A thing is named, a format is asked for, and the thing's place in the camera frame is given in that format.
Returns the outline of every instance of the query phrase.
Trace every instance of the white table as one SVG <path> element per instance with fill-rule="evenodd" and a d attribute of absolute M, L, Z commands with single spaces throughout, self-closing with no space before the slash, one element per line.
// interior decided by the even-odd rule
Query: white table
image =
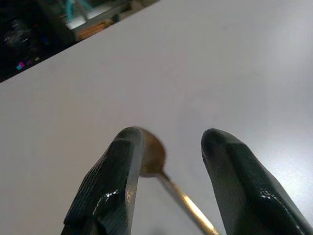
<path fill-rule="evenodd" d="M 166 171 L 225 234 L 204 130 L 244 141 L 313 224 L 313 1 L 163 0 L 0 84 L 0 228 L 57 235 L 124 127 L 157 134 Z M 134 235 L 200 232 L 140 179 Z"/>

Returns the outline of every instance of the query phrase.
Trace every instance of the metal spoon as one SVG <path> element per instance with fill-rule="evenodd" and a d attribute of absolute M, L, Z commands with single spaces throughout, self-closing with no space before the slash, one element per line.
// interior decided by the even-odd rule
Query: metal spoon
<path fill-rule="evenodd" d="M 140 176 L 156 177 L 161 181 L 174 200 L 182 207 L 187 215 L 194 221 L 205 235 L 219 235 L 211 222 L 191 199 L 164 173 L 165 148 L 161 141 L 147 130 L 142 130 L 144 135 L 145 150 L 142 158 Z"/>

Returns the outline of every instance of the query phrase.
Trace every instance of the gold spoon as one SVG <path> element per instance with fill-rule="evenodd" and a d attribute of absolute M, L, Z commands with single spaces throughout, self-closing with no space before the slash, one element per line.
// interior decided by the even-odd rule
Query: gold spoon
<path fill-rule="evenodd" d="M 191 199 L 164 173 L 165 149 L 161 141 L 147 130 L 142 129 L 145 150 L 143 153 L 140 176 L 156 177 L 161 181 L 174 200 L 182 207 L 205 235 L 219 235 L 211 222 Z"/>

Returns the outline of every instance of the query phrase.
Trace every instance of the spoon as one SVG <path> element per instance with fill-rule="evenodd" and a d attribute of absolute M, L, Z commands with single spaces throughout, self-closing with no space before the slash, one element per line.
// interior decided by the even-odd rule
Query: spoon
<path fill-rule="evenodd" d="M 194 221 L 203 234 L 219 235 L 219 232 L 196 204 L 165 174 L 163 167 L 166 153 L 161 141 L 149 131 L 142 128 L 140 130 L 143 133 L 145 144 L 140 176 L 147 178 L 156 177 L 159 179 L 166 190 L 187 213 L 189 218 Z"/>

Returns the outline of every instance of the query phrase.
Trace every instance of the spoon handle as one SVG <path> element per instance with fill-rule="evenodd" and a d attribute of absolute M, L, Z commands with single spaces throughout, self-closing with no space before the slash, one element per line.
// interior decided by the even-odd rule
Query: spoon handle
<path fill-rule="evenodd" d="M 180 207 L 187 213 L 190 219 L 198 226 L 205 235 L 219 235 L 211 222 L 205 217 L 202 211 L 193 201 L 164 173 L 161 172 L 157 178 L 164 185 L 166 190 L 171 194 Z"/>

